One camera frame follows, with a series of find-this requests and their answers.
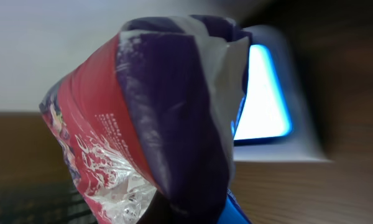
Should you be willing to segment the grey plastic mesh basket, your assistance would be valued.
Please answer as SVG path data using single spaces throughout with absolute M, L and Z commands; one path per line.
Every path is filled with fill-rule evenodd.
M 71 182 L 0 186 L 0 224 L 96 222 Z

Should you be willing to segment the purple snack packet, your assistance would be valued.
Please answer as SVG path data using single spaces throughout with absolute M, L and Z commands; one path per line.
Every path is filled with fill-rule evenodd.
M 252 34 L 217 16 L 125 23 L 40 112 L 99 223 L 217 223 Z

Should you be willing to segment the blue biscuit packet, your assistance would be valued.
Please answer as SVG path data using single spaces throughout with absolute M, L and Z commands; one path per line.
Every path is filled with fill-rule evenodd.
M 217 224 L 252 224 L 230 189 L 227 191 L 226 204 Z

